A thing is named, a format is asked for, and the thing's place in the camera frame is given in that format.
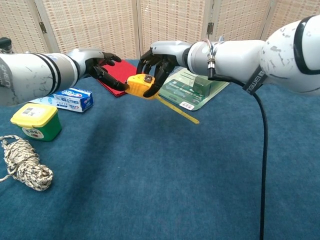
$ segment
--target red folder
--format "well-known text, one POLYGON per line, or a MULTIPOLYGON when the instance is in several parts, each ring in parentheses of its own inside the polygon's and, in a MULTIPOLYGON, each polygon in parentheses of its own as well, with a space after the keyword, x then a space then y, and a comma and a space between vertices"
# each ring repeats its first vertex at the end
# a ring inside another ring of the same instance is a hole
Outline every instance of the red folder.
MULTIPOLYGON (((128 77, 136 75, 137 68, 134 65, 130 64, 129 62, 122 60, 121 62, 114 62, 114 63, 115 63, 114 66, 104 65, 103 67, 108 71, 108 73, 111 76, 113 76, 118 81, 125 83, 128 77)), ((98 82, 116 97, 120 97, 126 94, 125 91, 117 91, 110 88, 100 80, 98 80, 98 82)))

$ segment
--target toothpaste box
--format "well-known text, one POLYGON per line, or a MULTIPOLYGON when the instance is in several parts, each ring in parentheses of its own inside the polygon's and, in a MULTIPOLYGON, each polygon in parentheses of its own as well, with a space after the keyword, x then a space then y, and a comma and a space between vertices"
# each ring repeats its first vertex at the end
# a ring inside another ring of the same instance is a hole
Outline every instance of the toothpaste box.
POLYGON ((72 87, 30 102, 82 113, 93 106, 94 99, 91 91, 72 87))

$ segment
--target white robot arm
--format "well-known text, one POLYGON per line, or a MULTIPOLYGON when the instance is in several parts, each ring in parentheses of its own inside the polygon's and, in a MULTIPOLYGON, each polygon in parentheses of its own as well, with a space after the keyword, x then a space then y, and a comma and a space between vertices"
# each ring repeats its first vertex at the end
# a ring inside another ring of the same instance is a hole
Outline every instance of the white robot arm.
POLYGON ((187 68, 210 80, 232 78, 253 94, 262 84, 276 84, 295 93, 320 95, 320 15, 292 22, 267 41, 157 41, 140 59, 137 74, 155 66, 153 96, 174 67, 187 68))
POLYGON ((112 53, 78 48, 68 54, 13 53, 9 38, 1 38, 0 45, 0 106, 14 106, 68 89, 86 76, 119 91, 127 88, 102 68, 121 62, 112 53))

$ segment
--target woven panel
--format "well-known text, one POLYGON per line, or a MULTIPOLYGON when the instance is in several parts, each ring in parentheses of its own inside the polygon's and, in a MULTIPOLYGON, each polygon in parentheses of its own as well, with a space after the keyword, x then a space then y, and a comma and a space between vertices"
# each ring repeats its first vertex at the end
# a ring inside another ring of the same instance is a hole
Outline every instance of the woven panel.
POLYGON ((222 0, 212 41, 258 40, 268 11, 268 0, 222 0))
POLYGON ((0 37, 10 38, 16 53, 46 53, 27 1, 0 0, 0 37))
POLYGON ((143 52, 156 41, 201 40, 205 0, 140 0, 143 52))
POLYGON ((266 38, 289 23, 318 14, 320 14, 319 0, 278 0, 266 38))
POLYGON ((125 59, 136 58, 131 1, 43 0, 61 53, 99 48, 125 59))

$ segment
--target rope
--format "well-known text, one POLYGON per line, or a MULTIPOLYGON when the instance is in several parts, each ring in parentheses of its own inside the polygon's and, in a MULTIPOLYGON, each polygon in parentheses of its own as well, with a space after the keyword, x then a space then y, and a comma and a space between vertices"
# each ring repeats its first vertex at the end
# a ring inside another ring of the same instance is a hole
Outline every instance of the rope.
POLYGON ((7 172, 0 183, 10 176, 28 187, 37 190, 46 190, 53 179, 53 172, 45 165, 39 163, 39 155, 27 140, 16 135, 0 136, 4 149, 4 161, 7 164, 7 172), (8 144, 6 139, 16 139, 8 144))

